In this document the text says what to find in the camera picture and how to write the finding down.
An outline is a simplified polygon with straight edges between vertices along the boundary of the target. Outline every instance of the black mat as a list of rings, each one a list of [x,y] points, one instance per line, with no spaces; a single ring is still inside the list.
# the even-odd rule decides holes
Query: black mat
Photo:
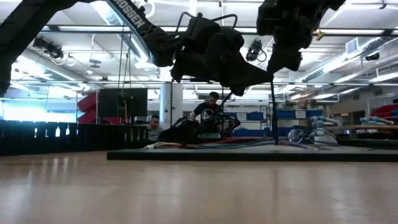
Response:
[[[398,151],[368,149],[123,149],[109,151],[108,160],[147,161],[343,161],[398,162]]]

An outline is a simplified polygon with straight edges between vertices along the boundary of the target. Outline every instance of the man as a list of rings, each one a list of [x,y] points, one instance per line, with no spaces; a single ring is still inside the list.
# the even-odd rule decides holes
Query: man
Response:
[[[204,123],[210,116],[216,112],[218,105],[217,100],[219,98],[219,94],[217,92],[211,92],[207,100],[201,104],[199,104],[191,113],[191,119],[195,119],[198,115],[200,115],[200,122]]]
[[[156,141],[160,133],[163,131],[163,128],[159,126],[159,116],[152,115],[148,124],[148,129],[148,140]]]

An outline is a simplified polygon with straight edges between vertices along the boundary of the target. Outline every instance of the black shirt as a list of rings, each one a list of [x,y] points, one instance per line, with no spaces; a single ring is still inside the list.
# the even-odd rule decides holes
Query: black shirt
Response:
[[[203,123],[205,122],[207,119],[210,118],[210,116],[216,111],[216,109],[218,108],[218,105],[209,105],[207,102],[203,102],[201,104],[199,104],[194,110],[193,112],[196,115],[200,115],[200,122]]]

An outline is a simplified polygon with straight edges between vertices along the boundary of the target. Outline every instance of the floor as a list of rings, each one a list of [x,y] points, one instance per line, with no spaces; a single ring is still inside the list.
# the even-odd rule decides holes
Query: floor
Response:
[[[398,164],[0,158],[0,223],[398,223]]]

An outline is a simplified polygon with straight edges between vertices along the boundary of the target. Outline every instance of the person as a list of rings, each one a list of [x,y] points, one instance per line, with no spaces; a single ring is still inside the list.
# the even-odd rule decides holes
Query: person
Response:
[[[219,98],[217,92],[211,92],[207,100],[199,104],[191,113],[191,119],[196,119],[200,115],[200,122],[204,123],[218,109],[217,100]]]
[[[162,131],[163,128],[159,125],[159,116],[152,115],[148,124],[148,140],[156,141]]]

